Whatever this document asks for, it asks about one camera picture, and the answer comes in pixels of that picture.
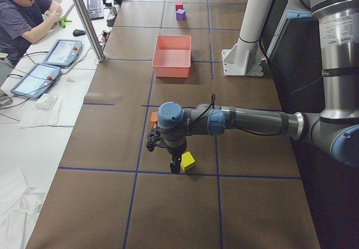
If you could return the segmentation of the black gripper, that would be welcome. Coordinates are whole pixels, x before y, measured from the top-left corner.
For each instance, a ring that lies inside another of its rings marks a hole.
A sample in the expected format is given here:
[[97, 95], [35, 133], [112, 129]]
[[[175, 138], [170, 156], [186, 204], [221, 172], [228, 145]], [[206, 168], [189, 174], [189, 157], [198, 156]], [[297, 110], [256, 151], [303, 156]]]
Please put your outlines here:
[[172, 155], [170, 169], [172, 173], [181, 172], [181, 155], [187, 149], [187, 141], [164, 141], [168, 152]]

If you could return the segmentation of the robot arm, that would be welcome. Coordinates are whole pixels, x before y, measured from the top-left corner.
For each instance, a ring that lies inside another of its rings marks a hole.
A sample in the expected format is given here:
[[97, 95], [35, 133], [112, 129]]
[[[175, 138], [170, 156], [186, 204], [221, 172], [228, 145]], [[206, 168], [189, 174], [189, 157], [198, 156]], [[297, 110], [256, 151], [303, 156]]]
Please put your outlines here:
[[192, 109], [162, 104], [146, 147], [168, 150], [170, 168], [180, 171], [187, 136], [221, 135], [238, 129], [256, 135], [303, 139], [343, 164], [358, 166], [358, 0], [288, 0], [289, 19], [319, 22], [325, 108], [319, 113], [241, 109], [202, 103]]

